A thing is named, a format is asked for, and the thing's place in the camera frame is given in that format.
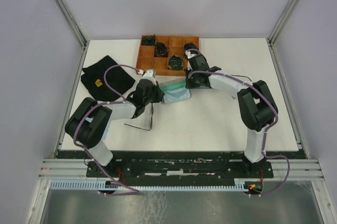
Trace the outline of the right electronics board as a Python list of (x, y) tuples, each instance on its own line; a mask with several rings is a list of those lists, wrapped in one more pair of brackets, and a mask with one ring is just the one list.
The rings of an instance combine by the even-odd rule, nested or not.
[(249, 190), (252, 193), (261, 193), (263, 191), (263, 183), (262, 182), (258, 182), (258, 183), (251, 184), (249, 186)]

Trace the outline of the left aluminium frame post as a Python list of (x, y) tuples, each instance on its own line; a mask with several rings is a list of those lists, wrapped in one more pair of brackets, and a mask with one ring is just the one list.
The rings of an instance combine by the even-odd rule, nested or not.
[(61, 14), (65, 18), (69, 27), (71, 28), (73, 34), (75, 35), (77, 41), (82, 47), (86, 47), (87, 38), (81, 31), (80, 26), (78, 25), (74, 15), (72, 14), (70, 8), (68, 7), (66, 0), (54, 0), (58, 9), (61, 11)]

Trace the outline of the wooden compartment tray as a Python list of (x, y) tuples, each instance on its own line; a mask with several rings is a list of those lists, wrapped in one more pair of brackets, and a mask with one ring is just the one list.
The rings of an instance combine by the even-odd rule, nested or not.
[[(198, 36), (156, 35), (155, 43), (157, 42), (163, 42), (168, 47), (168, 57), (155, 57), (155, 46), (142, 46), (140, 42), (136, 67), (142, 70), (154, 69), (157, 75), (161, 76), (184, 76), (185, 69), (187, 69), (187, 59), (184, 57), (184, 44), (193, 42), (200, 48), (200, 38)], [(182, 70), (167, 69), (168, 60), (172, 55), (182, 58)]]

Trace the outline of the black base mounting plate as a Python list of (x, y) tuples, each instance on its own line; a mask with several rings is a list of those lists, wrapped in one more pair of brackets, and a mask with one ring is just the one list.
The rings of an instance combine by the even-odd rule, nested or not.
[(107, 166), (89, 162), (87, 177), (117, 177), (132, 184), (211, 184), (236, 178), (273, 178), (271, 163), (263, 159), (251, 164), (242, 152), (114, 151)]

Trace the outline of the thin-frame glasses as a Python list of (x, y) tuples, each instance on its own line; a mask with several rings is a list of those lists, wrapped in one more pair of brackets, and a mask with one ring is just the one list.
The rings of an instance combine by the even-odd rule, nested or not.
[[(235, 74), (232, 74), (231, 75), (232, 77), (236, 78), (236, 79), (239, 79), (240, 81), (242, 81), (243, 83), (249, 83), (249, 84), (252, 84), (252, 79), (248, 76), (245, 76), (245, 75), (235, 75)], [(236, 100), (237, 99), (237, 93), (242, 90), (242, 89), (248, 89), (249, 87), (242, 84), (242, 83), (239, 83), (238, 81), (235, 81), (235, 80), (232, 80), (232, 88), (233, 90), (235, 91), (232, 91), (232, 99)]]
[(150, 131), (152, 130), (153, 126), (153, 115), (154, 106), (153, 103), (150, 103), (146, 106), (144, 112), (141, 115), (139, 115), (137, 118), (126, 120), (124, 125), (140, 130)]

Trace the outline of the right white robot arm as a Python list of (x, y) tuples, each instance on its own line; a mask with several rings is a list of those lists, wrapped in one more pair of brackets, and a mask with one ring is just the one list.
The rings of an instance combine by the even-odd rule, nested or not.
[(203, 54), (196, 49), (185, 52), (189, 67), (185, 70), (186, 87), (202, 87), (225, 92), (236, 99), (240, 116), (247, 127), (242, 172), (254, 177), (261, 171), (261, 162), (266, 158), (265, 143), (268, 130), (278, 122), (278, 109), (266, 82), (244, 81), (239, 77), (221, 73), (221, 68), (209, 67)]

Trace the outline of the black cloth pouch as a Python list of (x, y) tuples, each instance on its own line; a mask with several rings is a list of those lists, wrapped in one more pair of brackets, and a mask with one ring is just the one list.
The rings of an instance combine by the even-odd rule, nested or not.
[[(87, 68), (82, 68), (84, 74), (81, 76), (81, 82), (93, 99), (98, 101), (115, 101), (120, 98), (104, 82), (105, 71), (114, 65), (117, 65), (117, 63), (107, 55), (97, 63)], [(135, 79), (121, 67), (109, 70), (106, 74), (106, 80), (120, 94), (125, 94), (135, 83)]]

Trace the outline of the aluminium frame post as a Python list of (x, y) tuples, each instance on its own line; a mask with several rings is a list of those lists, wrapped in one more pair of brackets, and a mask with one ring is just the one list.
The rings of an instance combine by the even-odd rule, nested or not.
[(82, 47), (86, 47), (87, 38), (81, 31), (80, 26), (78, 25), (74, 15), (72, 14), (70, 8), (68, 7), (66, 0), (54, 0), (58, 9), (61, 11), (61, 14), (65, 18), (69, 27), (71, 28), (73, 34), (75, 35), (77, 41)]
[(270, 46), (276, 44), (282, 31), (286, 27), (288, 21), (290, 20), (290, 17), (292, 16), (293, 12), (295, 11), (300, 1), (301, 0), (289, 0), (274, 30), (272, 31), (270, 37), (268, 38)]

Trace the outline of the grey glasses case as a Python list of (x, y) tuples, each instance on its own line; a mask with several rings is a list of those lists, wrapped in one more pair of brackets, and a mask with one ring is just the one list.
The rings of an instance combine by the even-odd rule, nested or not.
[(159, 87), (160, 87), (160, 90), (163, 92), (168, 91), (168, 90), (176, 90), (179, 88), (186, 88), (186, 78), (180, 78), (180, 79), (160, 83)]

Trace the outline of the right aluminium frame post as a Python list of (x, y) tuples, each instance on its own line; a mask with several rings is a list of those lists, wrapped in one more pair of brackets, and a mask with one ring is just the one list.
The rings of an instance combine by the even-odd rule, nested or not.
[(282, 31), (286, 27), (288, 21), (290, 20), (290, 17), (292, 16), (293, 12), (295, 11), (300, 1), (301, 0), (289, 0), (274, 30), (272, 31), (270, 37), (268, 38), (270, 46), (276, 44)]

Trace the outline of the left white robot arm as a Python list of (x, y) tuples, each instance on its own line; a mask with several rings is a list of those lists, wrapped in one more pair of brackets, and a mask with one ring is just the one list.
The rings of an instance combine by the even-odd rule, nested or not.
[(99, 163), (100, 173), (110, 177), (116, 172), (116, 163), (103, 142), (108, 124), (114, 120), (136, 119), (149, 104), (160, 103), (163, 98), (164, 92), (158, 83), (150, 80), (140, 80), (125, 101), (99, 103), (93, 98), (85, 98), (66, 122), (65, 133)]

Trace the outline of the blue cleaning cloth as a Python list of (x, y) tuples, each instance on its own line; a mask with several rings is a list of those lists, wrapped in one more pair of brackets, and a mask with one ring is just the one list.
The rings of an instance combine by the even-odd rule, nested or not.
[[(93, 118), (86, 118), (85, 120), (87, 122), (91, 123), (93, 121)], [(109, 131), (109, 128), (110, 128), (110, 125), (111, 125), (111, 121), (109, 120), (108, 123), (107, 123), (107, 125), (106, 125), (106, 128), (105, 128), (105, 130), (103, 132), (103, 135), (102, 135), (102, 138), (101, 138), (102, 141), (104, 141), (106, 139), (108, 131)]]
[(170, 104), (188, 100), (191, 97), (189, 89), (179, 88), (176, 90), (168, 90), (164, 92), (163, 103)]

